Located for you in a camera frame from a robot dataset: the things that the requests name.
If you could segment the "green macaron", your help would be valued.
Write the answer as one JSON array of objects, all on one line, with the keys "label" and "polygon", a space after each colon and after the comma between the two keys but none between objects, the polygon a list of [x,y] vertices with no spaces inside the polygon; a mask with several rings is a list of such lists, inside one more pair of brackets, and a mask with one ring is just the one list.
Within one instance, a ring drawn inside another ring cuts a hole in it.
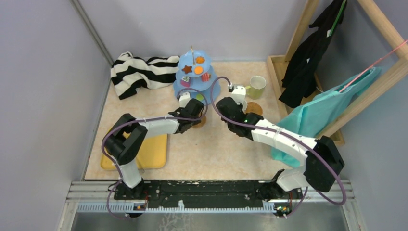
[{"label": "green macaron", "polygon": [[204,97],[203,97],[203,95],[198,94],[198,95],[196,96],[196,99],[199,100],[199,101],[203,101],[203,100],[204,100]]}]

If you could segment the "woven round coaster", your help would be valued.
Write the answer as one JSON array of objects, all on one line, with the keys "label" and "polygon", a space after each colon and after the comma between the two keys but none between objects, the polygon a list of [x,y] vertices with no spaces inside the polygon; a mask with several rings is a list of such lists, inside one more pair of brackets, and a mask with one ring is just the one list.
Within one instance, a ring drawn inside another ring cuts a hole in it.
[{"label": "woven round coaster", "polygon": [[258,114],[258,115],[261,115],[261,116],[263,115],[262,107],[259,104],[255,103],[255,102],[248,102],[245,112],[246,113],[255,113],[255,114]]},{"label": "woven round coaster", "polygon": [[202,128],[206,124],[206,116],[203,116],[201,122],[194,125],[193,128]]}]

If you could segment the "purple triangular cake slice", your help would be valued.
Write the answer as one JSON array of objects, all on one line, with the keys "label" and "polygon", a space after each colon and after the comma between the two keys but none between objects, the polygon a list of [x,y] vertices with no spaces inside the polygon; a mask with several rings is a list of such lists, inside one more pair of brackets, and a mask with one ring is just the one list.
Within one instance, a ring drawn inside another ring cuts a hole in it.
[{"label": "purple triangular cake slice", "polygon": [[182,87],[189,88],[191,85],[191,78],[189,76],[182,76],[180,79],[180,84]]}]

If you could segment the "red striped cake slice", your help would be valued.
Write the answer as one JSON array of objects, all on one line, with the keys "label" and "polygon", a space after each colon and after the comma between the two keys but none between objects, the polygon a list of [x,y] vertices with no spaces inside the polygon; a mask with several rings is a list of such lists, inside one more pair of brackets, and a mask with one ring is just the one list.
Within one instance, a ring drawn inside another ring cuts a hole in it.
[{"label": "red striped cake slice", "polygon": [[211,74],[208,72],[201,75],[202,82],[208,82],[211,79]]}]

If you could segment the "blue three-tier cake stand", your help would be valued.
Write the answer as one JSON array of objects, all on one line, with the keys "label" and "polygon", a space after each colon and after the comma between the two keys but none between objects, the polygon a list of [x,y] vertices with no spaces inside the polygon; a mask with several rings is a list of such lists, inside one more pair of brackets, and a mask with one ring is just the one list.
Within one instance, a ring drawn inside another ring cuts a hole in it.
[{"label": "blue three-tier cake stand", "polygon": [[[197,56],[203,56],[205,58],[205,62],[203,64],[197,64],[195,62],[195,58]],[[215,100],[221,93],[221,86],[219,82],[214,82],[217,78],[217,75],[211,65],[211,61],[211,57],[207,55],[205,51],[195,50],[193,48],[190,48],[188,52],[180,56],[178,62],[178,71],[176,72],[176,80],[173,83],[175,97],[178,96],[178,92],[181,90],[183,93],[189,92],[192,98],[196,98],[198,94],[203,95],[204,100],[201,101],[202,103],[205,103],[205,101],[210,103],[211,97]],[[184,74],[184,72],[182,72],[182,68],[185,65],[193,66],[191,73]],[[208,72],[209,74],[211,74],[211,79],[208,82],[202,82],[201,75],[196,75],[194,73],[194,69],[196,66],[201,66],[204,69],[204,73]],[[189,88],[181,86],[180,79],[182,76],[189,76],[191,78],[191,85]]]}]

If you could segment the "green mug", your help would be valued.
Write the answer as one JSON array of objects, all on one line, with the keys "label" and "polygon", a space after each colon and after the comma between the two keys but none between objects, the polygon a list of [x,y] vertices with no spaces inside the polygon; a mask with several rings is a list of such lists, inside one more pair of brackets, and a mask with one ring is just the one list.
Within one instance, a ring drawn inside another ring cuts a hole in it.
[{"label": "green mug", "polygon": [[267,85],[266,79],[262,76],[253,76],[249,80],[249,85],[246,86],[246,96],[251,99],[259,99]]}]

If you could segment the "brown star cookie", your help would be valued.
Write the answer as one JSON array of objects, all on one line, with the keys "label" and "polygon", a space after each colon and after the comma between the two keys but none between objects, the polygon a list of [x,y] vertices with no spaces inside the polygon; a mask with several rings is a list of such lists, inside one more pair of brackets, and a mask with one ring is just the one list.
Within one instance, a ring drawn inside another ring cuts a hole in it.
[{"label": "brown star cookie", "polygon": [[193,66],[187,66],[187,65],[185,65],[185,66],[182,68],[182,72],[184,72],[184,74],[188,74],[188,73],[191,73],[191,72],[192,72],[192,69],[193,69]]}]

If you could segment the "orange flower cookie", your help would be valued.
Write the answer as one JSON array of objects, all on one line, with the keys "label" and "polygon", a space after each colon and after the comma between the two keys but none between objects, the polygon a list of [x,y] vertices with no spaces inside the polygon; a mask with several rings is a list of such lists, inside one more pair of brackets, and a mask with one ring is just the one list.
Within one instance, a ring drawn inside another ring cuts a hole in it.
[{"label": "orange flower cookie", "polygon": [[197,56],[197,57],[195,58],[195,62],[196,62],[197,64],[203,64],[203,63],[205,62],[205,58],[204,58],[203,56]]}]

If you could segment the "yellow plastic tray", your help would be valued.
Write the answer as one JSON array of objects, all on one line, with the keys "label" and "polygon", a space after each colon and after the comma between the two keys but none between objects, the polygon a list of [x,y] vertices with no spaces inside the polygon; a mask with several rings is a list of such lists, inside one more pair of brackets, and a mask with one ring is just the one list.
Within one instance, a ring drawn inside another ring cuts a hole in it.
[{"label": "yellow plastic tray", "polygon": [[159,169],[166,164],[167,134],[147,138],[143,141],[135,163],[139,170]]}]

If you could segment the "pink mug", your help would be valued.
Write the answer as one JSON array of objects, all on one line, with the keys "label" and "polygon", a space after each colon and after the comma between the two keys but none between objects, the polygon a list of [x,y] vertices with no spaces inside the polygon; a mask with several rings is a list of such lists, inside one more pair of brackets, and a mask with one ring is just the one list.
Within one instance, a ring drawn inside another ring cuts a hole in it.
[{"label": "pink mug", "polygon": [[246,113],[247,106],[248,106],[247,101],[244,101],[244,102],[242,103],[242,111],[243,111],[244,113]]}]

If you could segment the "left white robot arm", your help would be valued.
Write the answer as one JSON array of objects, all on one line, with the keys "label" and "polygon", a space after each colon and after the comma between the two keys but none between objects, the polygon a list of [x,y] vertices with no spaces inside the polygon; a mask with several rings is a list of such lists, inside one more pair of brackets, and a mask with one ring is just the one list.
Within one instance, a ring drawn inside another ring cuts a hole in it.
[{"label": "left white robot arm", "polygon": [[127,113],[114,124],[102,140],[101,150],[115,164],[125,192],[132,199],[143,196],[142,176],[135,159],[144,140],[162,134],[179,134],[201,122],[204,104],[190,99],[185,106],[156,118],[136,119]]}]

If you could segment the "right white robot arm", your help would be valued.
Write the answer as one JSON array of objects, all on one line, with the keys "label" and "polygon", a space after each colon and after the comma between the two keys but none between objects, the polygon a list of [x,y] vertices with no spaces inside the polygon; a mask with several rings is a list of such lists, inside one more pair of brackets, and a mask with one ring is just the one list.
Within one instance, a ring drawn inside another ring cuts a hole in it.
[{"label": "right white robot arm", "polygon": [[290,132],[259,114],[244,113],[242,106],[231,97],[212,106],[231,132],[267,144],[299,161],[298,167],[282,170],[276,175],[271,185],[271,193],[276,198],[284,198],[289,191],[307,186],[327,193],[334,183],[341,183],[339,174],[344,161],[330,137],[317,139]]}]

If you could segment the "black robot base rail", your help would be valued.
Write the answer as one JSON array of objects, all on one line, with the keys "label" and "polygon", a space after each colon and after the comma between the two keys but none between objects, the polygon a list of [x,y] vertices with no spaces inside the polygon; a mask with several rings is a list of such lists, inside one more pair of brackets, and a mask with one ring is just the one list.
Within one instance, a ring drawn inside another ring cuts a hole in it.
[{"label": "black robot base rail", "polygon": [[114,199],[136,200],[131,213],[271,213],[288,215],[300,188],[285,192],[271,180],[145,180],[131,189],[124,183],[108,190]]}]

